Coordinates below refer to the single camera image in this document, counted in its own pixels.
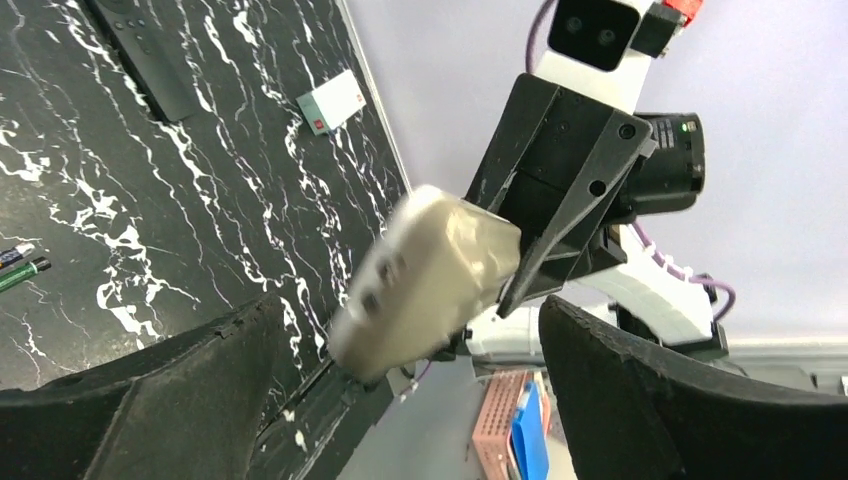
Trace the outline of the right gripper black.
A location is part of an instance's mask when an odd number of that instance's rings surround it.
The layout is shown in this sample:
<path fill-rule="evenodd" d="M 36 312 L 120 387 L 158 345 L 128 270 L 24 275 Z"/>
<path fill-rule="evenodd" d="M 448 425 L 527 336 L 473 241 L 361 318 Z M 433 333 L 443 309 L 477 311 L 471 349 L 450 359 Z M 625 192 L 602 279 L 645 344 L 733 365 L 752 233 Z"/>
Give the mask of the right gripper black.
<path fill-rule="evenodd" d="M 560 290 L 605 215 L 633 222 L 695 204 L 706 180 L 700 117 L 636 116 L 530 74 L 517 77 L 465 195 L 522 231 L 521 263 L 498 316 Z"/>

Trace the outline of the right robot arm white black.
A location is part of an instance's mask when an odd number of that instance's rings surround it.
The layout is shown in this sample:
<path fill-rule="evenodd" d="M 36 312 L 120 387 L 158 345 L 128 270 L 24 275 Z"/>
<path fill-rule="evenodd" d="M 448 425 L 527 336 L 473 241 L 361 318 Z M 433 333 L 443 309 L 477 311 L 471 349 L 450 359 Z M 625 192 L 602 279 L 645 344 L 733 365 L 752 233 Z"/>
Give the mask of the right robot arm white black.
<path fill-rule="evenodd" d="M 630 114 L 520 75 L 466 193 L 521 232 L 498 314 L 513 319 L 575 281 L 610 298 L 622 330 L 698 360 L 724 357 L 725 285 L 678 266 L 637 225 L 692 207 L 705 179 L 696 114 Z"/>

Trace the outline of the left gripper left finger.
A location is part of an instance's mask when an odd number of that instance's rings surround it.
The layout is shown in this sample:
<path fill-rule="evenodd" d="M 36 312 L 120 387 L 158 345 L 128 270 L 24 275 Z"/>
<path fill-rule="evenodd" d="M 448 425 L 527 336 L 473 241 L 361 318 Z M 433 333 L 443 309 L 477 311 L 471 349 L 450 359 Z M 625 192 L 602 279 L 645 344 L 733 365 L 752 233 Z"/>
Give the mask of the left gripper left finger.
<path fill-rule="evenodd" d="M 282 343 L 263 296 L 103 365 L 1 394 L 5 479 L 243 479 Z"/>

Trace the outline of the black remote control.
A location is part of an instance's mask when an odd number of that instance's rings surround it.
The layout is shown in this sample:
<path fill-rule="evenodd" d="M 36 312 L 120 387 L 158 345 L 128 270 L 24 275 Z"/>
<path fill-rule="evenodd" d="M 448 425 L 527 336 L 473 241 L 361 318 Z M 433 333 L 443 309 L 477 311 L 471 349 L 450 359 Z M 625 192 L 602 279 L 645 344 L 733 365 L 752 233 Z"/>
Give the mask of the black remote control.
<path fill-rule="evenodd" d="M 85 0 L 84 4 L 156 120 L 174 124 L 196 112 L 197 103 L 158 42 L 156 29 L 134 2 Z"/>

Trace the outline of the blue flat object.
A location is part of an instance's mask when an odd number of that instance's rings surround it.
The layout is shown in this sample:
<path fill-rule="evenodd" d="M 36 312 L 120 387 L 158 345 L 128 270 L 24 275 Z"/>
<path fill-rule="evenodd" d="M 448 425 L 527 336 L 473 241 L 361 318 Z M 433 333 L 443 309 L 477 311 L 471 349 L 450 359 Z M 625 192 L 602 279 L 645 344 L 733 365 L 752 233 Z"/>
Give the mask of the blue flat object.
<path fill-rule="evenodd" d="M 530 380 L 519 395 L 511 422 L 511 448 L 523 480 L 546 480 L 549 458 L 544 408 L 538 385 Z"/>

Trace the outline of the white remote control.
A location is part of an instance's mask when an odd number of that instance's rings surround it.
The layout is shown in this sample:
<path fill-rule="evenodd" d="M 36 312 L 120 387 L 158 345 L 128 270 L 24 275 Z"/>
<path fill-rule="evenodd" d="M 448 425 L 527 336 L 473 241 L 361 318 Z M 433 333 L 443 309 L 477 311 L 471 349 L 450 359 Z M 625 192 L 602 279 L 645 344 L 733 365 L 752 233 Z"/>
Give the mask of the white remote control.
<path fill-rule="evenodd" d="M 520 229 L 432 185 L 395 205 L 334 313 L 327 349 L 363 383 L 430 356 L 498 300 Z"/>

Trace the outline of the black orange AAA battery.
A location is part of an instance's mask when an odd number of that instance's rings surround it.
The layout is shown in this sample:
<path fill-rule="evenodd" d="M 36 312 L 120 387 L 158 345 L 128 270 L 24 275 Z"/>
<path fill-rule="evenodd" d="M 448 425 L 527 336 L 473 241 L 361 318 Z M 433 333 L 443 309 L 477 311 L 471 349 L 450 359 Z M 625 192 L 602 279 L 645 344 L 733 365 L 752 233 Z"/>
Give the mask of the black orange AAA battery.
<path fill-rule="evenodd" d="M 31 242 L 21 242 L 9 249 L 3 250 L 0 253 L 0 269 L 7 268 L 20 260 L 26 258 L 35 250 L 35 245 Z"/>

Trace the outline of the brown perforated board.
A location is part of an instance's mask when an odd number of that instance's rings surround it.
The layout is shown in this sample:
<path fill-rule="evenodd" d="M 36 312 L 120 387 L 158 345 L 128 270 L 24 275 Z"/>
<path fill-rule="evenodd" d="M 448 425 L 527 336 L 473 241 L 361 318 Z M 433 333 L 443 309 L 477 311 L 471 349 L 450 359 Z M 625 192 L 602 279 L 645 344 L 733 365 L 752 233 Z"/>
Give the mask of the brown perforated board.
<path fill-rule="evenodd" d="M 539 370 L 500 370 L 483 376 L 481 380 L 486 391 L 471 441 L 485 477 L 521 479 L 511 448 L 511 422 L 524 384 L 533 380 L 539 388 L 548 434 L 551 402 L 544 376 Z"/>

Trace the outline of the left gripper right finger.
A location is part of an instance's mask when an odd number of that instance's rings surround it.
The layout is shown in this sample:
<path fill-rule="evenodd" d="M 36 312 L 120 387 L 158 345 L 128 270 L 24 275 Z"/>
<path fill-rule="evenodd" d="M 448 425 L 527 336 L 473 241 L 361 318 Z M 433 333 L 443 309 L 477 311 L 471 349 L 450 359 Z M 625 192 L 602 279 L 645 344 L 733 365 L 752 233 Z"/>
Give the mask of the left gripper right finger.
<path fill-rule="evenodd" d="M 562 298 L 539 336 L 580 479 L 843 479 L 847 401 L 698 362 Z"/>

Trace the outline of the dark green AAA battery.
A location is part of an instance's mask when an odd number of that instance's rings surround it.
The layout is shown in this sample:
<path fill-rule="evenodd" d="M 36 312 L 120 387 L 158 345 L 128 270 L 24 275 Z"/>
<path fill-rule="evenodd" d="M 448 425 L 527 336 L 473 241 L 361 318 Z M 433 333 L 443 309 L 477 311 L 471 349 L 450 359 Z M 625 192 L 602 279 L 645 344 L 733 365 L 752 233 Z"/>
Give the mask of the dark green AAA battery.
<path fill-rule="evenodd" d="M 26 264 L 16 267 L 0 277 L 0 293 L 4 293 L 25 281 L 32 279 L 41 272 L 52 267 L 52 263 L 45 257 L 38 257 Z"/>

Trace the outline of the white battery box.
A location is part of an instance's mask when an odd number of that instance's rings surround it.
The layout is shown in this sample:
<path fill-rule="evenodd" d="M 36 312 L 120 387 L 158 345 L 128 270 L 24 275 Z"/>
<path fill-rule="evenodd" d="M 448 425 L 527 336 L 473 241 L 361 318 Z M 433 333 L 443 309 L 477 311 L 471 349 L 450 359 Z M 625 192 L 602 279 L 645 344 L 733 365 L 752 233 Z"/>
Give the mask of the white battery box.
<path fill-rule="evenodd" d="M 367 101 L 353 71 L 348 69 L 296 99 L 305 123 L 316 135 L 342 126 Z"/>

